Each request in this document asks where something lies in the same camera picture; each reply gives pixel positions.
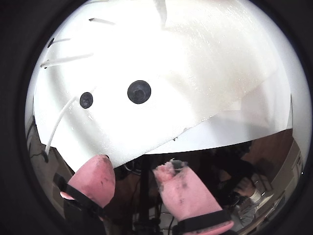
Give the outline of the pink-tipped gripper finger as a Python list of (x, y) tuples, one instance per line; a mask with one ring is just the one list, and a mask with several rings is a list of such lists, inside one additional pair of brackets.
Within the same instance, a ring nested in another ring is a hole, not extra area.
[(226, 235), (234, 225), (187, 162), (170, 160), (153, 170), (159, 194), (177, 221), (173, 235)]
[(104, 207), (115, 192), (115, 173), (106, 155), (96, 155), (66, 181), (55, 173), (54, 184), (63, 198), (64, 216), (70, 235), (105, 235)]

